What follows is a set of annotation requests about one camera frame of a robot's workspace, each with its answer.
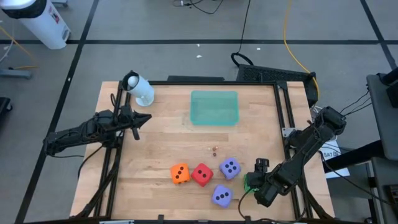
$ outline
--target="wooden tabletop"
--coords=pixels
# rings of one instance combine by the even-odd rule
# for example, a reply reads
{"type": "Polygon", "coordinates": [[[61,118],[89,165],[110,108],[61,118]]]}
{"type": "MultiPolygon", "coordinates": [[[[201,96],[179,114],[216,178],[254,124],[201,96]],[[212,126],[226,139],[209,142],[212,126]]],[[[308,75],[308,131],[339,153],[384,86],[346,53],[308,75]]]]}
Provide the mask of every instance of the wooden tabletop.
{"type": "MultiPolygon", "coordinates": [[[[305,128],[311,116],[303,85],[299,82],[288,84],[295,124],[298,128],[305,128]]],[[[117,86],[117,82],[102,84],[96,111],[113,108],[109,95],[116,94],[117,86]]],[[[154,220],[163,214],[166,220],[242,220],[238,201],[244,193],[243,175],[254,170],[258,157],[269,159],[270,170],[284,160],[273,87],[159,85],[154,88],[155,101],[150,107],[137,106],[135,99],[131,100],[134,110],[150,113],[152,119],[139,130],[141,140],[135,141],[130,130],[125,133],[112,218],[154,220]],[[194,126],[190,121],[192,90],[238,92],[239,123],[235,126],[194,126]],[[216,156],[211,150],[214,146],[218,146],[216,156]],[[229,157],[236,158],[242,167],[240,174],[232,180],[226,180],[218,170],[221,162],[229,157]],[[212,180],[205,187],[200,187],[194,180],[173,184],[170,168],[182,162],[188,164],[190,172],[199,163],[206,164],[214,172],[212,180]],[[233,191],[233,200],[228,208],[211,202],[218,184],[233,191]]],[[[88,145],[86,156],[98,146],[88,145]]],[[[103,149],[94,155],[81,170],[71,215],[80,212],[96,192],[104,152],[103,149]]],[[[307,163],[305,173],[313,196],[326,212],[334,215],[318,154],[307,163]]],[[[249,194],[241,208],[243,214],[252,216],[252,219],[294,219],[290,194],[285,197],[278,195],[269,208],[258,205],[249,194]]]]}

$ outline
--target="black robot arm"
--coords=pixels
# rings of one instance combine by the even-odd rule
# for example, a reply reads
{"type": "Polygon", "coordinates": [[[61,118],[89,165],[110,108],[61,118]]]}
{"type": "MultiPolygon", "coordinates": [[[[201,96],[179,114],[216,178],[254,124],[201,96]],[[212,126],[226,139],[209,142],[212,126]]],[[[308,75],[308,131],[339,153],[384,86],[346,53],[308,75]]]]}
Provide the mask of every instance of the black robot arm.
{"type": "Polygon", "coordinates": [[[116,132],[127,128],[131,128],[134,139],[139,140],[137,128],[141,128],[152,116],[132,111],[129,105],[120,107],[119,111],[117,115],[110,110],[100,111],[78,127],[49,133],[43,140],[46,153],[53,156],[68,147],[94,142],[106,146],[115,142],[116,132]]]}
{"type": "Polygon", "coordinates": [[[278,194],[287,195],[301,178],[303,166],[325,142],[341,134],[345,126],[345,117],[333,108],[326,107],[309,127],[303,131],[292,131],[284,139],[285,150],[296,151],[291,159],[278,164],[271,172],[256,167],[254,172],[247,174],[246,184],[250,188],[258,188],[254,193],[257,203],[269,207],[278,194]]]}

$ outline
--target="black cable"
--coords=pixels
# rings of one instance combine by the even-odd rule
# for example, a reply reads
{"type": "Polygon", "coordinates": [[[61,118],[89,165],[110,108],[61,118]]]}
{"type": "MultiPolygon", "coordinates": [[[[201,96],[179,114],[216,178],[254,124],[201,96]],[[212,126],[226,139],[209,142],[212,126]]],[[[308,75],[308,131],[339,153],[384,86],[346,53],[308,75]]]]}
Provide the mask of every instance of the black cable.
{"type": "Polygon", "coordinates": [[[304,211],[310,211],[310,209],[311,209],[311,206],[309,205],[309,202],[308,202],[308,195],[307,195],[308,194],[308,186],[305,183],[305,171],[304,171],[304,165],[305,165],[304,161],[307,158],[307,156],[308,156],[308,154],[306,154],[303,157],[303,161],[302,161],[302,176],[301,176],[302,184],[303,184],[302,192],[303,192],[303,200],[304,200],[304,211]]]}
{"type": "Polygon", "coordinates": [[[218,4],[218,6],[217,6],[216,10],[214,10],[214,12],[207,12],[207,11],[204,11],[203,9],[199,8],[198,6],[196,6],[196,4],[198,4],[199,2],[193,3],[192,0],[189,0],[189,1],[190,1],[190,3],[191,3],[190,6],[193,6],[193,7],[197,8],[199,11],[204,12],[204,13],[206,13],[206,14],[213,15],[214,13],[216,13],[216,11],[218,10],[218,8],[220,8],[220,6],[221,6],[221,4],[223,3],[224,0],[221,0],[221,2],[218,4]]]}
{"type": "Polygon", "coordinates": [[[242,48],[244,30],[245,30],[245,28],[246,28],[246,20],[248,19],[250,3],[251,3],[251,0],[249,0],[248,8],[246,9],[246,15],[245,15],[245,17],[244,17],[243,31],[242,31],[242,36],[241,36],[241,43],[240,43],[240,45],[239,45],[239,50],[238,50],[236,53],[239,53],[239,52],[241,51],[241,48],[242,48]]]}
{"type": "Polygon", "coordinates": [[[335,148],[344,150],[344,151],[346,151],[346,152],[351,152],[352,150],[355,150],[355,149],[350,149],[350,148],[347,148],[347,147],[334,146],[334,145],[329,144],[329,143],[327,143],[327,142],[326,142],[325,144],[327,144],[328,146],[332,146],[332,147],[335,147],[335,148]]]}
{"type": "Polygon", "coordinates": [[[367,104],[367,105],[361,107],[361,108],[358,109],[358,110],[351,111],[351,112],[349,112],[348,114],[345,114],[344,116],[348,116],[348,115],[353,114],[353,113],[355,113],[355,112],[358,112],[358,111],[360,111],[360,110],[362,110],[362,109],[365,109],[365,108],[367,108],[368,106],[370,106],[371,104],[372,104],[372,103],[369,103],[369,104],[367,104]]]}
{"type": "Polygon", "coordinates": [[[201,3],[203,0],[199,0],[198,2],[195,2],[195,3],[193,3],[193,4],[191,4],[191,3],[183,3],[184,2],[184,0],[174,0],[173,1],[173,6],[174,7],[184,7],[184,6],[192,6],[192,5],[196,5],[196,4],[198,4],[198,3],[201,3]]]}
{"type": "MultiPolygon", "coordinates": [[[[238,212],[239,212],[239,214],[241,215],[241,217],[243,218],[243,219],[245,219],[245,217],[244,217],[244,215],[242,214],[242,211],[241,211],[241,204],[242,204],[242,201],[243,201],[243,199],[245,198],[245,196],[252,190],[253,188],[250,188],[248,191],[246,191],[244,194],[243,194],[243,196],[241,197],[241,199],[239,200],[239,203],[238,203],[238,212]]],[[[304,217],[304,214],[305,214],[305,211],[306,211],[306,209],[304,209],[303,210],[303,213],[300,215],[300,217],[297,219],[297,220],[300,220],[301,218],[303,218],[304,217]]],[[[274,222],[274,223],[296,223],[297,221],[279,221],[279,220],[273,220],[273,219],[270,219],[270,218],[260,218],[260,219],[258,219],[258,220],[253,220],[252,222],[263,222],[263,221],[267,221],[267,222],[274,222]]]]}
{"type": "Polygon", "coordinates": [[[367,193],[368,195],[370,195],[370,196],[372,196],[372,197],[378,199],[378,200],[379,200],[380,202],[382,202],[382,203],[386,203],[386,204],[388,204],[388,205],[390,205],[390,206],[397,206],[397,205],[394,205],[394,204],[389,203],[387,200],[384,200],[384,199],[382,199],[382,198],[379,198],[378,196],[372,194],[371,192],[368,192],[367,190],[365,190],[365,189],[363,189],[362,187],[360,187],[358,184],[355,184],[354,182],[350,181],[350,180],[347,179],[346,177],[344,177],[344,176],[342,176],[341,174],[337,173],[334,169],[332,169],[332,168],[329,166],[329,164],[327,163],[327,161],[325,160],[325,158],[323,157],[323,154],[322,154],[321,152],[320,152],[320,154],[321,154],[322,161],[323,161],[324,165],[325,165],[328,169],[330,169],[331,171],[333,171],[335,174],[337,174],[337,175],[340,176],[341,178],[345,179],[347,182],[349,182],[350,184],[352,184],[353,186],[355,186],[357,189],[362,190],[363,192],[367,193]]]}
{"type": "Polygon", "coordinates": [[[249,0],[248,8],[246,9],[246,15],[245,15],[245,17],[244,17],[244,24],[243,24],[243,30],[242,30],[242,36],[241,36],[241,43],[240,43],[240,45],[239,45],[239,50],[238,50],[237,52],[231,54],[231,60],[234,62],[234,64],[235,64],[238,68],[239,68],[240,64],[235,60],[235,56],[239,56],[239,57],[241,57],[243,60],[245,60],[248,64],[254,65],[253,62],[252,62],[248,57],[246,57],[245,55],[243,55],[243,54],[240,53],[240,51],[241,51],[241,49],[242,49],[243,37],[244,37],[244,30],[246,29],[246,21],[247,21],[247,19],[248,19],[250,3],[251,3],[251,0],[249,0]]]}
{"type": "Polygon", "coordinates": [[[369,90],[368,90],[363,96],[361,96],[357,101],[355,101],[354,103],[352,103],[352,104],[350,104],[350,105],[344,107],[344,108],[340,111],[340,113],[342,113],[345,109],[349,108],[350,106],[353,106],[354,104],[356,104],[357,102],[359,102],[359,101],[360,101],[362,98],[364,98],[368,93],[369,93],[369,90]]]}
{"type": "Polygon", "coordinates": [[[360,105],[354,107],[354,109],[352,109],[352,110],[351,110],[350,112],[348,112],[348,113],[351,113],[351,112],[353,112],[354,110],[360,108],[360,107],[363,106],[366,102],[368,102],[370,99],[371,99],[371,98],[369,97],[369,98],[366,99],[363,103],[361,103],[360,105]]]}
{"type": "Polygon", "coordinates": [[[95,150],[93,153],[91,153],[91,154],[81,163],[81,165],[80,165],[80,167],[79,167],[79,171],[77,172],[77,179],[79,179],[79,177],[80,177],[80,171],[81,171],[81,168],[83,168],[83,165],[87,162],[87,160],[88,160],[89,158],[91,158],[92,156],[94,156],[94,154],[96,154],[103,146],[104,146],[104,145],[101,145],[99,148],[97,148],[97,150],[95,150]]]}
{"type": "Polygon", "coordinates": [[[72,156],[51,156],[51,157],[54,157],[54,158],[61,158],[61,159],[63,159],[63,158],[71,158],[71,157],[84,157],[84,156],[80,156],[80,155],[72,155],[72,156]]]}
{"type": "Polygon", "coordinates": [[[80,134],[78,131],[70,131],[70,132],[65,133],[64,135],[58,137],[58,140],[64,138],[65,136],[67,136],[67,135],[69,135],[69,134],[72,134],[72,133],[80,134]]]}
{"type": "Polygon", "coordinates": [[[111,103],[112,103],[113,107],[115,107],[115,102],[116,102],[116,98],[114,97],[114,94],[111,93],[111,103]]]}

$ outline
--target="green object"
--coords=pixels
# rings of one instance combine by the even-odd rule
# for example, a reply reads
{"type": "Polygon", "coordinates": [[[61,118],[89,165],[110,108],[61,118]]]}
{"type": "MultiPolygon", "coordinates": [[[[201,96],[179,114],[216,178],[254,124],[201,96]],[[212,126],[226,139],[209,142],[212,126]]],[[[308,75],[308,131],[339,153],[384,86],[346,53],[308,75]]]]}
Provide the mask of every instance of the green object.
{"type": "Polygon", "coordinates": [[[191,121],[194,125],[235,125],[239,121],[238,93],[235,91],[192,91],[191,121]]]}
{"type": "MultiPolygon", "coordinates": [[[[247,192],[248,190],[250,190],[250,187],[248,186],[248,183],[246,182],[246,174],[243,175],[243,188],[244,191],[247,192]]],[[[255,192],[258,191],[259,189],[252,189],[250,192],[255,192]]]]}

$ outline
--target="white trash bin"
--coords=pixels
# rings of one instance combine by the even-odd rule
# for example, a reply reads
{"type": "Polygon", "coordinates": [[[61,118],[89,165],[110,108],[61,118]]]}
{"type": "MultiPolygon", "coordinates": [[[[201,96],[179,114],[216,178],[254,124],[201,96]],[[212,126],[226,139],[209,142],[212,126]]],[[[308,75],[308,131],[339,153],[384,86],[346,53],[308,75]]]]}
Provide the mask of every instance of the white trash bin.
{"type": "Polygon", "coordinates": [[[49,49],[61,49],[67,44],[70,29],[51,0],[0,0],[1,9],[18,19],[49,49]]]}

